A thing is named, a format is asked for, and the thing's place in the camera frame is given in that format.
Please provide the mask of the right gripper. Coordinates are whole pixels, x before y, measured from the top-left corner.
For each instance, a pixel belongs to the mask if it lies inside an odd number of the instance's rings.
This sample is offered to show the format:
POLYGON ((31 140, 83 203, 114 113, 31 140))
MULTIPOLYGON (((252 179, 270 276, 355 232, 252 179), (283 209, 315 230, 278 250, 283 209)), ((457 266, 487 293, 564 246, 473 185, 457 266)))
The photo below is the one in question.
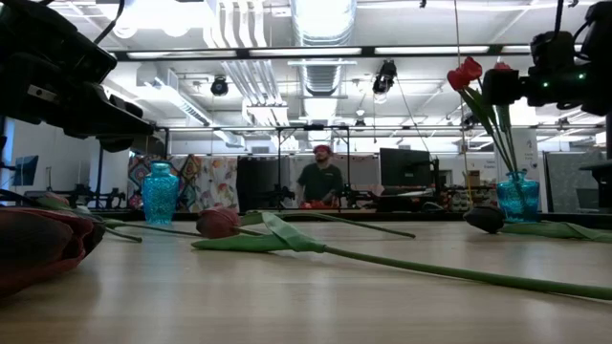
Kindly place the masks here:
POLYGON ((510 105, 520 99, 520 88, 529 106, 555 104, 558 109, 572 109, 583 103, 584 70, 519 76, 513 69, 490 69, 484 76, 482 95, 491 105, 510 105))

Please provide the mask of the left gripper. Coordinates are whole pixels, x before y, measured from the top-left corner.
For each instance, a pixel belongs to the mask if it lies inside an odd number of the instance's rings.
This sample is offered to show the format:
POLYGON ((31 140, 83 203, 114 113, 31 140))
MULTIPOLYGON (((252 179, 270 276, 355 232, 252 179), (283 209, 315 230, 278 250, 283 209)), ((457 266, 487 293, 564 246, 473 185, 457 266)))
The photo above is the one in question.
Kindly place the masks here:
MULTIPOLYGON (((72 137, 151 135, 154 125, 138 105, 107 97, 100 86, 79 82, 36 61, 7 61, 1 68, 1 114, 31 124, 42 122, 72 137)), ((107 152, 128 150, 133 138, 101 137, 107 152)))

